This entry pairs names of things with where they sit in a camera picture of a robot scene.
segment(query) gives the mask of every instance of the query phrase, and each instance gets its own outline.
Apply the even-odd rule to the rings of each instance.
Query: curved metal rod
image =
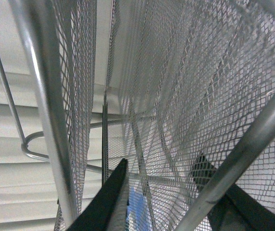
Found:
[[[275,0],[258,0],[275,18]],[[193,231],[275,138],[275,94],[199,194],[176,231]]]
[[[10,0],[13,15],[34,77],[39,114],[67,227],[78,217],[62,99],[59,41],[49,0]]]
[[[11,114],[14,117],[15,126],[17,129],[18,135],[20,137],[21,143],[25,143],[25,135],[23,133],[22,125],[21,125],[20,119],[17,114],[17,110],[16,110],[16,107],[14,104],[14,100],[13,100],[11,91],[10,91],[10,87],[9,87],[9,83],[8,83],[6,74],[3,69],[1,59],[0,59],[0,78],[1,78],[1,83],[2,83],[3,89],[6,93],[6,97],[7,97],[7,101],[8,101],[8,105],[9,105]]]
[[[39,138],[39,137],[44,137],[43,131],[39,131],[39,132],[35,132],[35,133],[30,134],[29,136],[27,136],[25,138],[25,143],[22,143],[21,149],[30,158],[33,158],[33,159],[36,159],[36,160],[41,160],[41,161],[44,161],[44,162],[49,162],[50,159],[49,159],[48,155],[36,153],[36,152],[30,151],[28,149],[29,142],[32,141],[33,139]]]

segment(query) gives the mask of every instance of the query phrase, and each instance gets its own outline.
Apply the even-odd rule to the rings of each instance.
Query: blue fabric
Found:
[[[129,216],[133,218],[134,228],[137,231],[151,231],[150,214],[147,199],[142,193],[130,189],[127,224]]]

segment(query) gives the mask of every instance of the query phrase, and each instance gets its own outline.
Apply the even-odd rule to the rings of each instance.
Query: gray object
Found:
[[[96,1],[10,3],[36,77],[60,203],[54,229],[64,230],[81,212],[93,102]],[[27,141],[41,135],[32,134]]]
[[[146,214],[130,214],[128,229],[211,230],[206,215],[235,182],[275,214],[275,1],[113,10],[105,103],[124,122],[108,125],[105,163],[128,159]],[[217,169],[201,192],[200,153]]]

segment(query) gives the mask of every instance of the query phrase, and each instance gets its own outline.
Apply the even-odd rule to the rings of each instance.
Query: black object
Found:
[[[192,168],[197,189],[202,191],[216,168],[201,154]],[[213,231],[275,231],[275,214],[233,184],[208,213]]]
[[[124,230],[129,199],[128,161],[122,159],[85,211],[67,231]]]

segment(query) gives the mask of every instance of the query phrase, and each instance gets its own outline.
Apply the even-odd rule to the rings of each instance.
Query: metal mesh panel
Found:
[[[81,212],[93,103],[95,0],[53,0],[58,23],[61,78],[76,203]],[[59,205],[54,230],[65,230]]]
[[[198,157],[218,168],[275,92],[275,20],[254,0],[113,10],[105,96],[124,122],[108,126],[108,166],[129,161],[129,230],[173,230],[198,197]],[[237,184],[275,213],[275,141]]]

